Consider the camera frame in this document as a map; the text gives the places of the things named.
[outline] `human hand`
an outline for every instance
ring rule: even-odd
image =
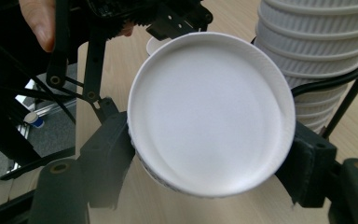
[[[55,1],[56,0],[19,0],[21,13],[31,27],[40,47],[51,52],[55,38]],[[127,22],[120,34],[131,36],[134,24]]]

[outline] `paper cup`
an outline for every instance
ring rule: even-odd
[[[334,107],[332,107],[330,110],[326,110],[322,113],[316,113],[314,115],[308,115],[308,116],[296,116],[297,120],[301,122],[304,125],[309,125],[315,122],[318,122],[320,120],[328,119],[333,114]]]
[[[341,97],[345,90],[348,88],[348,84],[344,84],[342,86],[336,87],[327,91],[312,91],[307,92],[302,95],[299,95],[295,98],[295,102],[297,103],[316,103],[316,102],[324,102],[329,99],[337,99]]]
[[[43,125],[45,125],[45,121],[43,121],[35,112],[27,114],[24,121],[36,128],[42,128]]]
[[[312,40],[279,34],[260,21],[256,26],[257,41],[281,55],[310,61],[345,60],[358,55],[358,36],[339,40]]]
[[[263,183],[293,142],[292,93],[275,63],[231,35],[195,33],[152,54],[129,99],[131,140],[160,184],[226,197]]]
[[[358,55],[342,60],[313,61],[312,59],[299,59],[283,55],[277,49],[265,45],[259,38],[255,46],[265,52],[281,71],[289,77],[300,78],[329,78],[347,74],[358,67]]]
[[[318,82],[318,81],[323,81],[325,79],[323,78],[302,78],[302,77],[289,77],[287,76],[285,73],[283,73],[284,75],[284,79],[286,79],[287,84],[289,84],[289,87],[291,89],[297,87],[297,86],[301,86],[304,84],[309,84],[309,83],[313,83],[313,82]]]
[[[326,111],[330,111],[333,110],[336,105],[339,102],[339,98],[337,98],[336,101],[331,102],[330,104],[325,104],[325,105],[316,105],[316,106],[301,106],[301,105],[296,105],[296,117],[297,118],[309,118],[312,116],[319,116],[322,115],[324,113],[326,113]]]
[[[270,5],[295,13],[342,15],[358,12],[358,0],[264,0]]]
[[[304,39],[346,39],[358,36],[358,13],[307,15],[281,10],[261,2],[259,19],[280,34]]]
[[[305,125],[307,128],[313,130],[315,133],[319,134],[322,128],[327,124],[328,118],[319,120],[318,122]]]
[[[152,55],[156,50],[164,46],[166,43],[170,42],[171,40],[169,38],[165,40],[157,40],[155,37],[151,37],[149,41],[147,41],[146,45],[146,51],[147,54],[150,56]]]

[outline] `wooden table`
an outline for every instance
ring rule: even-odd
[[[255,37],[259,0],[203,1],[214,21],[209,31],[238,36],[246,41]],[[103,68],[101,96],[111,96],[120,111],[127,110],[131,83],[147,58],[146,42],[151,37],[144,27],[136,27],[130,38],[108,42]],[[87,44],[79,48],[78,79],[85,70]],[[90,105],[77,101],[76,149],[98,129]],[[337,146],[337,160],[358,158],[358,97],[331,135]],[[118,209],[90,209],[92,223],[328,223],[324,208],[304,209],[292,205],[281,182],[273,176],[256,189],[224,199],[199,199],[165,189],[145,172],[134,158],[120,194]]]

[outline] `stack of paper cups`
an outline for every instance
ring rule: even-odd
[[[339,77],[358,67],[358,1],[262,0],[255,46],[291,88]],[[348,85],[295,99],[296,118],[319,133]]]

